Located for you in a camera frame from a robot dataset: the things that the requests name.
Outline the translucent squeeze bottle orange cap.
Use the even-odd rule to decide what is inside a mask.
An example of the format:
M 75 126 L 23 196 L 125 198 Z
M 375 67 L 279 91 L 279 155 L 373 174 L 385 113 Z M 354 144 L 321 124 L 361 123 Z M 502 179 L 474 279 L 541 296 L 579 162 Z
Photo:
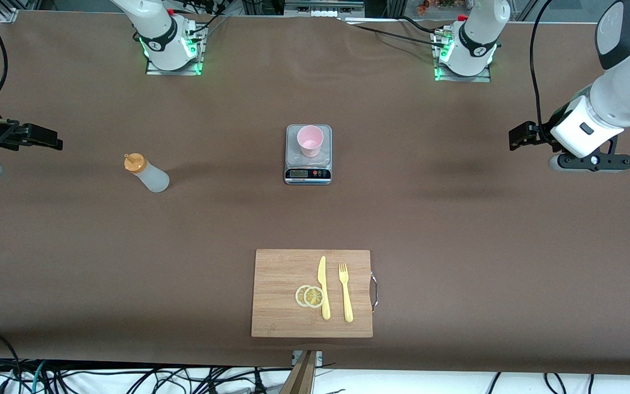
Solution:
M 155 167 L 141 154 L 125 154 L 124 167 L 153 193 L 164 192 L 170 185 L 168 174 Z

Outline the pink plastic cup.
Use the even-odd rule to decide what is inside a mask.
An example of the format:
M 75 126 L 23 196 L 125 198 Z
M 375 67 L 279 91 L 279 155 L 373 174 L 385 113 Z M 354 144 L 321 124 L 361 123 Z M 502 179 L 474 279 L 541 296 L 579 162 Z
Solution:
M 296 141 L 305 157 L 316 157 L 324 141 L 324 132 L 315 125 L 305 125 L 298 130 Z

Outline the brown table cover sheet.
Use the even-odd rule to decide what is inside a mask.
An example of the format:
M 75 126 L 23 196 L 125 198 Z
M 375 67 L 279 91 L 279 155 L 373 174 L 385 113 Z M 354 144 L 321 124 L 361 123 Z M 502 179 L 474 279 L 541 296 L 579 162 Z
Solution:
M 63 150 L 0 149 L 0 335 L 34 359 L 630 373 L 630 170 L 508 149 L 531 31 L 505 28 L 492 82 L 447 83 L 419 43 L 232 17 L 202 75 L 149 76 L 125 15 L 20 13 L 0 114 Z M 331 127 L 330 184 L 285 183 L 291 124 Z M 253 338 L 261 248 L 370 250 L 372 338 Z

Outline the small orange object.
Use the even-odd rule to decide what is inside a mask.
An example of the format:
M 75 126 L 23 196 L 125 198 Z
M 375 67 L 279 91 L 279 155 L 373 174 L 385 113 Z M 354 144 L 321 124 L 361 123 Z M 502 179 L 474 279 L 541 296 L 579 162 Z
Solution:
M 430 9 L 442 10 L 445 8 L 457 7 L 458 2 L 464 3 L 464 0 L 421 0 L 417 6 L 418 15 L 425 15 Z

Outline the silver digital kitchen scale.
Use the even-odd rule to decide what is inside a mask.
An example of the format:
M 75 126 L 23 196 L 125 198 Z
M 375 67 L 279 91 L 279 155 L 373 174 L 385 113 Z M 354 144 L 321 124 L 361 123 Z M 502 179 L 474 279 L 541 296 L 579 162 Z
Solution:
M 316 124 L 323 130 L 322 148 L 316 157 L 309 158 L 302 154 L 296 135 L 307 124 L 291 124 L 285 131 L 285 149 L 283 179 L 287 184 L 330 184 L 333 178 L 334 150 L 333 133 L 329 125 Z

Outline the white power strip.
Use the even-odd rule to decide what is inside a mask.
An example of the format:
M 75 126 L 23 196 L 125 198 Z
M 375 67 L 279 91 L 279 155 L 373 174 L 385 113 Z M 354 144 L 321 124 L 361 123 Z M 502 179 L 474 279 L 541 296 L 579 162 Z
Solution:
M 364 18 L 364 0 L 284 0 L 283 15 L 291 17 Z

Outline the yellow plastic fork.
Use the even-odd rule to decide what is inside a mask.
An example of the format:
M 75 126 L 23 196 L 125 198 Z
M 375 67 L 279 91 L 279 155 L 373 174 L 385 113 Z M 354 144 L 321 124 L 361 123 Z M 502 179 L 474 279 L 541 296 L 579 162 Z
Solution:
M 345 263 L 339 265 L 339 280 L 342 284 L 343 316 L 348 323 L 353 322 L 353 309 L 348 291 L 348 268 Z

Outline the yellow plastic knife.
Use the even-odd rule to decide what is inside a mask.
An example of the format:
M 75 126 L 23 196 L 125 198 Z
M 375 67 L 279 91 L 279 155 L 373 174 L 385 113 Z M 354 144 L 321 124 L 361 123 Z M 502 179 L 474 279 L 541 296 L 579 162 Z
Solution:
M 322 289 L 322 306 L 320 306 L 322 318 L 329 320 L 331 318 L 331 311 L 327 291 L 326 256 L 322 256 L 320 258 L 318 265 L 318 282 L 320 284 L 320 288 Z

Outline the wooden cutting board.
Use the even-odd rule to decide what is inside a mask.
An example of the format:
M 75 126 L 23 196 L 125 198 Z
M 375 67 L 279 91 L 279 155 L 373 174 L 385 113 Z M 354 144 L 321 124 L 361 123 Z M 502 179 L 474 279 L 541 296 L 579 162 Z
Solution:
M 302 285 L 320 287 L 318 265 L 326 256 L 331 318 L 320 308 L 301 307 L 295 292 Z M 353 322 L 343 316 L 339 265 L 348 268 Z M 367 250 L 271 250 L 255 255 L 252 336 L 255 338 L 371 338 L 371 254 Z

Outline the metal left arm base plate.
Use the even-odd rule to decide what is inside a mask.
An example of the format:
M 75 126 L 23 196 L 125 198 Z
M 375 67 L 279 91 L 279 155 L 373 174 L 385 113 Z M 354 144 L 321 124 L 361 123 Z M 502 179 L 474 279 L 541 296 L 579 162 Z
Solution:
M 474 76 L 463 76 L 453 72 L 448 65 L 441 61 L 443 53 L 447 53 L 447 47 L 452 43 L 452 32 L 448 29 L 435 29 L 430 33 L 433 43 L 442 43 L 444 48 L 434 47 L 434 77 L 437 82 L 465 82 L 465 83 L 489 83 L 492 80 L 490 63 L 485 64 L 482 72 Z

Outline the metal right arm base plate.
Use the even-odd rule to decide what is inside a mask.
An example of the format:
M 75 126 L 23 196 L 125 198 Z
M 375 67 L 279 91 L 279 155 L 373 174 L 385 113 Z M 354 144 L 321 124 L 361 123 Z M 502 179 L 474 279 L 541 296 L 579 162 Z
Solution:
M 185 63 L 176 69 L 162 69 L 154 62 L 156 55 L 150 55 L 147 47 L 143 47 L 143 55 L 147 59 L 145 73 L 147 75 L 163 76 L 200 76 L 203 71 L 203 60 L 207 47 L 207 30 L 198 33 L 190 33 L 187 37 L 175 39 L 165 52 L 169 57 L 168 61 L 161 60 L 162 65 L 177 65 L 180 60 Z

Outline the small metal bracket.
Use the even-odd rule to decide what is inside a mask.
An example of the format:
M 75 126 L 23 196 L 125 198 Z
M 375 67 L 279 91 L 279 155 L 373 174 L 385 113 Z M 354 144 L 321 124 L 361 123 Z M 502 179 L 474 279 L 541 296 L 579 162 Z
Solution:
M 299 362 L 302 356 L 305 356 L 306 351 L 293 351 L 291 354 L 291 366 L 295 367 L 295 365 Z M 315 354 L 315 367 L 320 368 L 323 365 L 323 354 L 321 351 L 312 351 Z

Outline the wooden post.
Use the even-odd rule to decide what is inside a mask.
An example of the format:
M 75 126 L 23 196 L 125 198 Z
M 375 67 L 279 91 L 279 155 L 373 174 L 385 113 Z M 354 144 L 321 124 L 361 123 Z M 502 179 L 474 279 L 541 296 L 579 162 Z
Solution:
M 305 356 L 302 356 L 291 369 L 278 394 L 312 394 L 313 380 L 317 371 L 315 360 L 315 354 L 312 351 L 306 351 Z

